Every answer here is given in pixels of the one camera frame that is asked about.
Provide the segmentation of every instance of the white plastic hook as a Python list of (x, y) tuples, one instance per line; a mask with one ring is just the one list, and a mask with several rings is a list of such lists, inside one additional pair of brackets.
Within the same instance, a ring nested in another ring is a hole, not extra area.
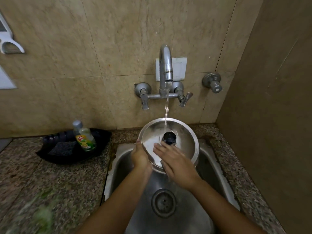
[[(13, 33), (10, 30), (8, 24), (0, 13), (0, 51), (3, 54), (14, 54), (14, 53), (25, 53), (23, 47), (16, 41), (13, 40)], [(8, 50), (6, 49), (6, 45), (8, 43), (14, 44), (18, 49), (16, 50)]]

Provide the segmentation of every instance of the person's right hand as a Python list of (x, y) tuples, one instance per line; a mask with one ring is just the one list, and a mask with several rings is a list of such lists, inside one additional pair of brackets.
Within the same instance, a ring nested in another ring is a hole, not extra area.
[(174, 145), (162, 141), (161, 145), (154, 144), (153, 151), (162, 159), (161, 164), (169, 178), (180, 187), (190, 191), (196, 181), (201, 180), (191, 160)]

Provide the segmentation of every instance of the black tray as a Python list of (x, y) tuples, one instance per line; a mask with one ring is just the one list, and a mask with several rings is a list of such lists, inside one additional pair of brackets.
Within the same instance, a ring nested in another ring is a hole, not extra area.
[(43, 145), (36, 154), (42, 159), (56, 164), (73, 164), (98, 156), (110, 141), (112, 133), (106, 130), (91, 128), (96, 140), (96, 148), (85, 152), (76, 141), (72, 130), (45, 136)]

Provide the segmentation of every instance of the wall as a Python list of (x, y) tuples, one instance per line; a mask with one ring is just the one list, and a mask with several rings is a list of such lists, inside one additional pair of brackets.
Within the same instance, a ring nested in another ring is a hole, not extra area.
[[(0, 137), (54, 133), (81, 119), (102, 129), (139, 127), (163, 117), (164, 102), (143, 111), (134, 83), (154, 92), (161, 44), (187, 57), (185, 108), (169, 116), (215, 122), (263, 0), (0, 0), (24, 55), (0, 55), (18, 89), (0, 90)], [(224, 91), (201, 86), (222, 75)]]
[(312, 0), (264, 0), (217, 124), (288, 234), (311, 233)]

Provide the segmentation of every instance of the hand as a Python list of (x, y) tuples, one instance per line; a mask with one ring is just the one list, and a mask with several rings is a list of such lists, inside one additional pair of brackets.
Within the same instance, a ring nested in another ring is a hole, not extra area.
[(190, 191), (196, 181), (201, 181), (194, 164), (174, 145), (162, 141), (161, 145), (154, 144), (153, 151), (162, 159), (161, 164), (169, 178), (180, 187)]
[(135, 168), (152, 167), (152, 164), (149, 162), (149, 158), (144, 151), (142, 143), (139, 139), (136, 141), (136, 146), (131, 152), (131, 160)]

